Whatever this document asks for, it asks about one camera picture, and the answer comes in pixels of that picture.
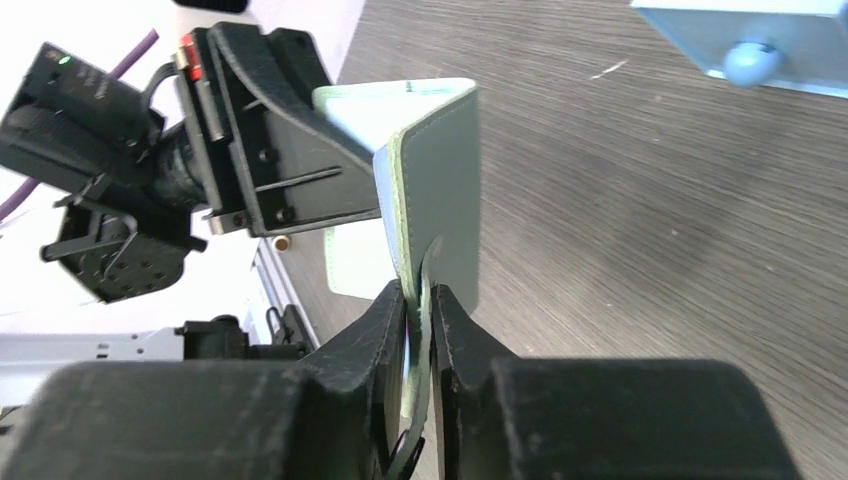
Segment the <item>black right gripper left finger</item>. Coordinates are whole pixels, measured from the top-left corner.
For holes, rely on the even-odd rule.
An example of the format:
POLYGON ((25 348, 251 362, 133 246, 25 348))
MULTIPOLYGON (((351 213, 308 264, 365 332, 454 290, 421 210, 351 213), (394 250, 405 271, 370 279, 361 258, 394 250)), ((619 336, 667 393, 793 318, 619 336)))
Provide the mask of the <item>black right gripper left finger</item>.
POLYGON ((406 304, 388 283, 314 353, 78 363, 43 384, 5 479, 398 479, 406 304))

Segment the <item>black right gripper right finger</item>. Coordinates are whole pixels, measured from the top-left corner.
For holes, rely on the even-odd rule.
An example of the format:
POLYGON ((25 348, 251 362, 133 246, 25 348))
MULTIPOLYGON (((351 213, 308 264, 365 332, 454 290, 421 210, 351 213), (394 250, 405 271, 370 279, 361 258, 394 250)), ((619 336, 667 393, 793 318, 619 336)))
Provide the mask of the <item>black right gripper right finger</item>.
POLYGON ((710 359, 522 358, 431 297, 444 479, 796 479, 759 390, 710 359))

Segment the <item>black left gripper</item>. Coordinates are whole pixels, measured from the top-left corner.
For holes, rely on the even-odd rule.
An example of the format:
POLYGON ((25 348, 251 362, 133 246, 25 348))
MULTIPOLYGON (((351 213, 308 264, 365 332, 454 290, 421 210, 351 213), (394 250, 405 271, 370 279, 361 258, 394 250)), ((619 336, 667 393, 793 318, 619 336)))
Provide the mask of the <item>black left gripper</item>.
POLYGON ((273 237, 378 217, 372 155, 315 108, 312 35, 220 22, 176 54, 183 132, 218 234, 273 237))

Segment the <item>mint green card holder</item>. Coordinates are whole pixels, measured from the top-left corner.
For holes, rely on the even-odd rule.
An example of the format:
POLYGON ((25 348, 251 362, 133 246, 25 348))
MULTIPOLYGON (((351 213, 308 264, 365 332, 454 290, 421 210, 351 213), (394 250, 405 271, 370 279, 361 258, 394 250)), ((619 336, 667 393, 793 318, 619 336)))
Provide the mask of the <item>mint green card holder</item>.
POLYGON ((411 423, 385 478, 414 469, 427 419, 433 295, 454 289, 478 304, 481 142, 478 85, 468 78, 415 79, 320 87, 327 120, 373 151, 387 246, 407 309, 409 376, 403 404, 411 423))

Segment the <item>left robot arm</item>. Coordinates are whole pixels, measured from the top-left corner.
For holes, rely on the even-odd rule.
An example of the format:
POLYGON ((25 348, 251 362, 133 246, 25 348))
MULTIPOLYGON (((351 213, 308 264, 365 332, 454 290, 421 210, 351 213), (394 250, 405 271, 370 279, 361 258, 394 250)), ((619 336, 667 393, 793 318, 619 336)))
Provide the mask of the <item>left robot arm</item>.
POLYGON ((372 156, 312 95, 311 35, 220 22, 181 40, 144 90, 44 43, 1 122, 1 163, 64 192, 40 252, 104 303, 176 283, 217 234, 278 237, 380 214, 372 156))

